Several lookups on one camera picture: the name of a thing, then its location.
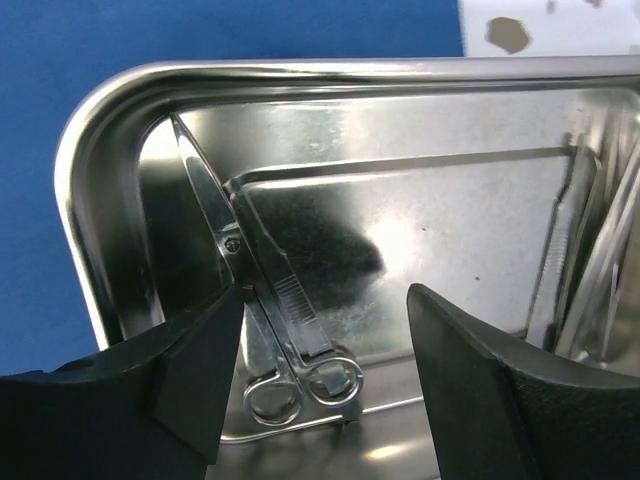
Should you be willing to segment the stainless steel instrument tray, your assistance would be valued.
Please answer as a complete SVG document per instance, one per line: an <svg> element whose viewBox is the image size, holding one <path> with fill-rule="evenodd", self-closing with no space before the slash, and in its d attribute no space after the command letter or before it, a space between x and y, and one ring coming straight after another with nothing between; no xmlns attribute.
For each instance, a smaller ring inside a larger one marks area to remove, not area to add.
<svg viewBox="0 0 640 480"><path fill-rule="evenodd" d="M322 326L363 366L361 418L306 404L282 427L242 407L271 358L247 318L211 479L435 479L406 294L423 283L521 334L569 134L639 108L635 56L322 63L314 76L192 79L102 105L56 188L98 346L227 284L189 188L178 115L220 183L248 194Z"/></svg>

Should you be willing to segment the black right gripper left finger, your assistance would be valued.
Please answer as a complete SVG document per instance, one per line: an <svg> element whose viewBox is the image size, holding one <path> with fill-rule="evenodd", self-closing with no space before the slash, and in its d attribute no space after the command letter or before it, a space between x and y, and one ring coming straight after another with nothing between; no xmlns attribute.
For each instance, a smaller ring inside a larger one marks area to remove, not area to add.
<svg viewBox="0 0 640 480"><path fill-rule="evenodd" d="M217 458L243 321L219 299L97 354L1 380L5 479L202 479Z"/></svg>

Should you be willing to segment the blue surgical cloth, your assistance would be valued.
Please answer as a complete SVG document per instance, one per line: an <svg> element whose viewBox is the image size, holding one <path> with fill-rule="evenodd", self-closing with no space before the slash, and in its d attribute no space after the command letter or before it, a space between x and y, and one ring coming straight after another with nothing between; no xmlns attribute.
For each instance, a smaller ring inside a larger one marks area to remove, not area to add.
<svg viewBox="0 0 640 480"><path fill-rule="evenodd" d="M230 83L322 63L460 57L457 1L5 1L1 5L1 371L52 370L96 341L60 215L74 136L168 79Z"/></svg>

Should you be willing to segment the silver surgical scissors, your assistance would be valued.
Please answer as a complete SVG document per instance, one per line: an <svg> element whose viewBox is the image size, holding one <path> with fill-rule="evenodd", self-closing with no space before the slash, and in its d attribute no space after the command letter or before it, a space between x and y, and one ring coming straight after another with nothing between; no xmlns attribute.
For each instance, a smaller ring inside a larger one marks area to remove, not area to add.
<svg viewBox="0 0 640 480"><path fill-rule="evenodd" d="M247 305L247 299L249 296L247 294L246 285L243 283L244 274L241 272L243 260L245 258L244 242L242 241L241 234L239 233L236 216L231 209L230 203L232 196L239 190L230 193L223 187L217 176L213 173L211 166L205 160L201 148L195 141L193 134L184 124L183 120L176 114L171 115L170 119L177 147L180 152L180 157L193 194L198 202L217 250L223 259L224 265L229 271L230 277L235 283L241 285L243 289L243 300L251 315L251 309ZM272 373L275 368L275 356L273 349L270 348L262 338L255 321L254 324L257 332L264 342L264 345L271 351L273 367L268 373L248 381L245 387L251 381L260 379L263 376ZM245 410L251 414L251 411L245 406L244 401L243 406ZM284 425L265 426L279 427Z"/></svg>

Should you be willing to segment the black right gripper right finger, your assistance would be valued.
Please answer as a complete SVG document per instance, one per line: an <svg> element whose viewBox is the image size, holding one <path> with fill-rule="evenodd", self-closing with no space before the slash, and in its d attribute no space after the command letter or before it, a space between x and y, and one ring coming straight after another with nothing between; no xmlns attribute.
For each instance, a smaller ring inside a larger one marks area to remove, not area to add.
<svg viewBox="0 0 640 480"><path fill-rule="evenodd" d="M539 349L422 284L407 310L442 478L638 478L638 378Z"/></svg>

